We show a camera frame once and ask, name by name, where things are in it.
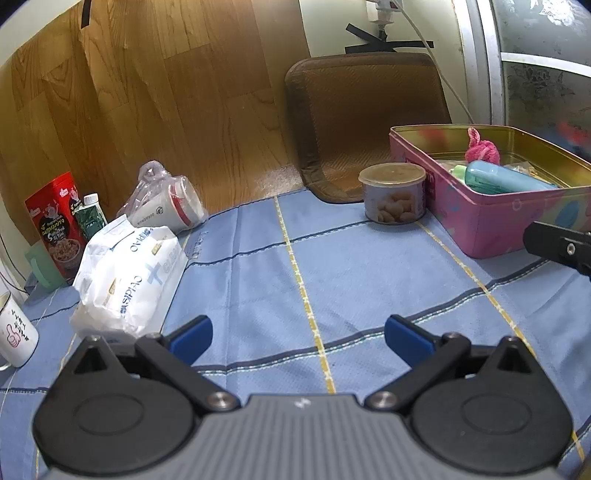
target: jar lid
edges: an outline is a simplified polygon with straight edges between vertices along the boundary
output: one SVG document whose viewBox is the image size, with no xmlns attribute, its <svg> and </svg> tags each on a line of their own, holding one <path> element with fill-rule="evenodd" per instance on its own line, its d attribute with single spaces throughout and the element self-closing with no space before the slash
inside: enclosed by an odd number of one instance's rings
<svg viewBox="0 0 591 480">
<path fill-rule="evenodd" d="M 359 181 L 374 187 L 405 186 L 423 181 L 427 172 L 414 163 L 381 163 L 359 174 Z"/>
<path fill-rule="evenodd" d="M 93 203 L 98 203 L 99 201 L 99 194 L 98 193 L 91 193 L 90 195 L 84 195 L 84 205 L 92 205 Z"/>
</svg>

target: brown cushion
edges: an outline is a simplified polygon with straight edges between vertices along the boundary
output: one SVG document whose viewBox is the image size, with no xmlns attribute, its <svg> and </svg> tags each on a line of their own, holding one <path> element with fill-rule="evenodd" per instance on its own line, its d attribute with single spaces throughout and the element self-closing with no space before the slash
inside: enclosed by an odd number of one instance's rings
<svg viewBox="0 0 591 480">
<path fill-rule="evenodd" d="M 422 53 L 306 59 L 285 77 L 304 184 L 321 200 L 362 200 L 358 175 L 390 160 L 391 127 L 451 123 L 437 69 Z"/>
</svg>

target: glass pane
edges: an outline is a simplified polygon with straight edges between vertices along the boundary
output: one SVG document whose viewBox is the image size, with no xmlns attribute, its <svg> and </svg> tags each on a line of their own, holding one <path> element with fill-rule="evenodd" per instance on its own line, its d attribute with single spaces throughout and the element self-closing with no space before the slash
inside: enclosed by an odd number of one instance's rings
<svg viewBox="0 0 591 480">
<path fill-rule="evenodd" d="M 591 161 L 591 79 L 504 62 L 507 124 Z"/>
<path fill-rule="evenodd" d="M 577 0 L 492 0 L 501 51 L 591 66 L 591 14 Z"/>
</svg>

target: white cable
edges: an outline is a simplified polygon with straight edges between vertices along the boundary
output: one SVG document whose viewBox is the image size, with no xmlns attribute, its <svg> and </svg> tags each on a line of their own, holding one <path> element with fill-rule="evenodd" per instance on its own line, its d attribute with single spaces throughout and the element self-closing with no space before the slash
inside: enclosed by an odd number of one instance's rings
<svg viewBox="0 0 591 480">
<path fill-rule="evenodd" d="M 460 103 L 460 105 L 462 106 L 462 108 L 466 112 L 466 115 L 468 116 L 468 118 L 470 120 L 470 123 L 471 124 L 476 123 L 474 121 L 474 118 L 472 117 L 472 115 L 468 111 L 468 107 L 466 106 L 466 104 L 464 102 L 462 102 L 462 99 L 460 98 L 460 96 L 457 94 L 457 92 L 454 90 L 454 88 L 451 86 L 451 84 L 447 81 L 447 78 L 445 78 L 443 76 L 443 72 L 441 71 L 441 68 L 439 67 L 438 62 L 435 59 L 435 55 L 433 53 L 433 50 L 431 49 L 431 47 L 427 43 L 427 40 L 425 40 L 425 37 L 423 37 L 421 31 L 418 29 L 418 27 L 415 25 L 415 23 L 408 16 L 408 14 L 406 13 L 406 10 L 402 7 L 402 2 L 397 2 L 397 5 L 398 5 L 398 8 L 400 9 L 400 13 L 402 13 L 404 15 L 404 18 L 407 19 L 408 23 L 410 23 L 410 26 L 414 29 L 414 31 L 417 33 L 418 37 L 421 39 L 421 41 L 425 45 L 425 48 L 429 52 L 429 55 L 431 56 L 431 59 L 432 59 L 433 63 L 435 64 L 435 68 L 437 69 L 437 72 L 439 73 L 439 76 L 441 77 L 441 79 L 443 80 L 443 82 L 449 87 L 449 89 L 453 93 L 453 96 L 456 97 L 456 100 Z"/>
</svg>

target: white wall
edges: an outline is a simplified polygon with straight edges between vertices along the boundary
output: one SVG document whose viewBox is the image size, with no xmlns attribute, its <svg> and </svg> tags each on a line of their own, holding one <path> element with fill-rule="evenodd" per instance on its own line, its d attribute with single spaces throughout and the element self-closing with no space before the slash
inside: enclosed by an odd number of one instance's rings
<svg viewBox="0 0 591 480">
<path fill-rule="evenodd" d="M 365 0 L 300 0 L 306 39 L 313 57 L 345 53 L 345 47 L 363 44 L 347 32 L 348 23 L 378 35 L 378 27 L 369 22 Z M 462 39 L 452 0 L 404 0 L 404 9 L 427 40 L 435 42 L 434 53 L 443 74 L 464 103 L 467 102 L 466 69 Z M 402 14 L 386 27 L 388 40 L 418 40 Z M 398 51 L 423 51 L 416 48 Z M 453 94 L 444 85 L 447 105 L 454 123 L 467 123 L 467 116 Z"/>
<path fill-rule="evenodd" d="M 77 2 L 78 0 L 28 0 L 0 27 L 0 65 L 4 64 L 18 47 Z M 25 252 L 28 250 L 29 244 L 8 216 L 2 196 L 0 196 L 0 233 L 18 270 L 28 277 L 31 268 L 25 259 Z M 1 244 L 0 261 L 2 274 L 11 283 L 16 284 L 15 282 L 17 282 L 23 286 L 24 280 L 15 271 Z M 0 293 L 5 292 L 6 289 L 9 289 L 8 285 L 0 278 Z"/>
</svg>

